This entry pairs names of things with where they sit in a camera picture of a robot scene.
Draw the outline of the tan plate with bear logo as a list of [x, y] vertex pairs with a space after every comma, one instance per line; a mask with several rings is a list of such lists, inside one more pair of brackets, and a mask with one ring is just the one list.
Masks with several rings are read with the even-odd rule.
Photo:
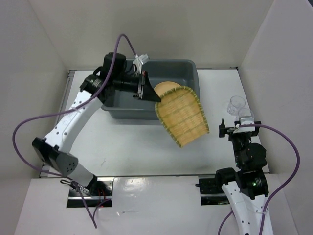
[[156, 94], [161, 97], [164, 93], [166, 93], [167, 91], [179, 87], [180, 84], [176, 83], [176, 82], [171, 82], [171, 81], [165, 81], [165, 82], [161, 82], [159, 84], [157, 84], [154, 87], [154, 91], [156, 92]]

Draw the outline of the woven bamboo tray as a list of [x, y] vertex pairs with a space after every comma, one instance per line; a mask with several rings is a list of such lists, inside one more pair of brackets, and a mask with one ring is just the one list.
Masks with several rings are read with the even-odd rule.
[[178, 147], [210, 133], [203, 106], [193, 89], [177, 86], [160, 98], [161, 102], [155, 104], [156, 116]]

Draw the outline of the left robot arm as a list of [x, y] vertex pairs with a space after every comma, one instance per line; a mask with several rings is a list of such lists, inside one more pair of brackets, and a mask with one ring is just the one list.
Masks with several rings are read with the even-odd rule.
[[70, 179], [70, 185], [75, 190], [90, 196], [105, 189], [105, 185], [85, 169], [70, 151], [83, 127], [107, 99], [113, 97], [115, 91], [124, 91], [132, 93], [137, 100], [161, 101], [147, 71], [142, 69], [148, 61], [146, 54], [135, 56], [132, 63], [134, 74], [131, 75], [126, 71], [127, 59], [124, 55], [108, 53], [103, 65], [84, 79], [72, 106], [57, 125], [43, 138], [35, 138], [32, 142], [39, 156], [63, 177]]

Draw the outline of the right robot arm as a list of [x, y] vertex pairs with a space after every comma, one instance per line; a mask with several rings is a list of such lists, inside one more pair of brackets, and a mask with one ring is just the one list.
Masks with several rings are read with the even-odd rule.
[[255, 121], [252, 116], [243, 116], [234, 124], [234, 127], [226, 127], [221, 123], [219, 136], [228, 136], [239, 171], [233, 168], [217, 170], [214, 187], [226, 194], [241, 235], [271, 235], [270, 214], [264, 206], [269, 195], [263, 172], [267, 165], [266, 149], [251, 141], [259, 132], [257, 127], [253, 127]]

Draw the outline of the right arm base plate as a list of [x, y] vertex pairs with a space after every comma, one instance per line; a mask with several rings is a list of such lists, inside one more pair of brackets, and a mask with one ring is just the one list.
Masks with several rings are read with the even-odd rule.
[[217, 185], [214, 175], [200, 175], [195, 187], [200, 192], [202, 206], [229, 205], [230, 202], [222, 188]]

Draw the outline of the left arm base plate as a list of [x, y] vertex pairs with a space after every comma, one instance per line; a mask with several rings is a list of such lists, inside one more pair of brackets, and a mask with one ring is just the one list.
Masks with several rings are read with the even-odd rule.
[[[79, 191], [69, 180], [61, 179], [61, 184], [69, 186], [67, 208], [83, 208], [84, 203]], [[113, 194], [112, 177], [100, 177], [98, 178], [98, 185], [92, 192], [80, 186], [81, 194], [83, 195], [86, 205], [91, 208], [101, 207], [109, 208], [112, 206], [112, 194]]]

